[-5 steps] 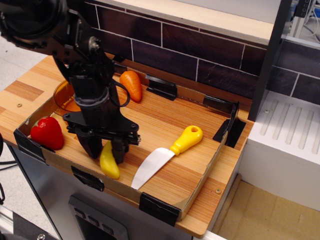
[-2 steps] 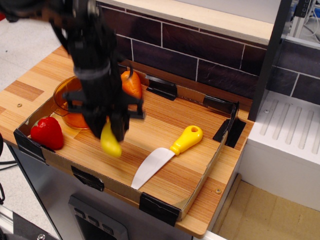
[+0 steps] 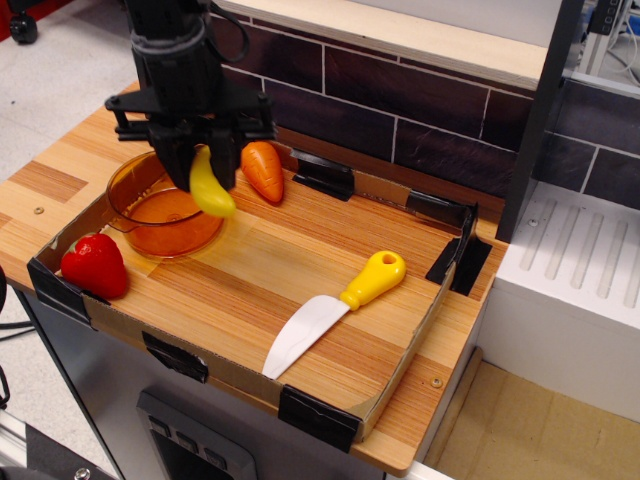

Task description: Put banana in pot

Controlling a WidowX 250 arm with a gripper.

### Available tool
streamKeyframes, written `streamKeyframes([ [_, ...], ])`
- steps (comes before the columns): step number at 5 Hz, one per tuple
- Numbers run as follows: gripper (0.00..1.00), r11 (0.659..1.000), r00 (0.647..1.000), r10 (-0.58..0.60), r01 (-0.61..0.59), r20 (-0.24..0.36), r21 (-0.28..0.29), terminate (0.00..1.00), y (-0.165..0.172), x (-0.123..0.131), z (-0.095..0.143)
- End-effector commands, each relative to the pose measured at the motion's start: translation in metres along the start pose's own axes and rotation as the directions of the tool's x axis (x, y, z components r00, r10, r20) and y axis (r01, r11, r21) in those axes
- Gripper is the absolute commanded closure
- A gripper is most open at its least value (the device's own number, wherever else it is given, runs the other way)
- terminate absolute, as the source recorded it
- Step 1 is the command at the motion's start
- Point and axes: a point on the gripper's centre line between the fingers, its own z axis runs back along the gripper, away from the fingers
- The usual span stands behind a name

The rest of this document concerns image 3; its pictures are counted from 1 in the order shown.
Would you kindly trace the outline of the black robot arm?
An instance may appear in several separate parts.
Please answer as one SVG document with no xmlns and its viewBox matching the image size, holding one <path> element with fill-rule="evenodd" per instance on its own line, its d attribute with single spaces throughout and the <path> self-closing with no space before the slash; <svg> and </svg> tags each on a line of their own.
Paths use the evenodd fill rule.
<svg viewBox="0 0 640 480">
<path fill-rule="evenodd" d="M 225 77 L 211 18 L 237 19 L 213 1 L 128 1 L 140 88 L 110 97 L 122 141 L 147 141 L 174 184 L 187 191 L 196 148 L 225 190 L 235 186 L 241 151 L 276 135 L 271 98 Z"/>
</svg>

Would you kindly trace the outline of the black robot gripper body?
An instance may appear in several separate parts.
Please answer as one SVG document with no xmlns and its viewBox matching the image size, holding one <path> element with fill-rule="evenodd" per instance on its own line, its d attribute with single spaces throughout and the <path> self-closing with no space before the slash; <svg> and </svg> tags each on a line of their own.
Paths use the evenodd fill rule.
<svg viewBox="0 0 640 480">
<path fill-rule="evenodd" d="M 200 143 L 228 130 L 240 147 L 276 136 L 272 100 L 226 79 L 207 35 L 150 40 L 134 34 L 132 53 L 140 89 L 105 102 L 122 140 L 149 138 L 154 125 L 163 135 Z"/>
</svg>

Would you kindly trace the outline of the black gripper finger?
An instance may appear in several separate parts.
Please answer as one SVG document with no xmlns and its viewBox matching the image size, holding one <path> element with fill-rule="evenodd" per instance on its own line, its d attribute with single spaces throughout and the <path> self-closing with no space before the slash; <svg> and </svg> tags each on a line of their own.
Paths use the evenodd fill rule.
<svg viewBox="0 0 640 480">
<path fill-rule="evenodd" d="M 240 167 L 242 136 L 225 128 L 212 129 L 207 136 L 210 149 L 210 166 L 224 190 L 236 184 L 236 170 Z"/>
<path fill-rule="evenodd" d="M 196 155 L 196 141 L 189 133 L 175 128 L 152 124 L 148 130 L 149 143 L 174 185 L 190 191 L 190 171 Z"/>
</svg>

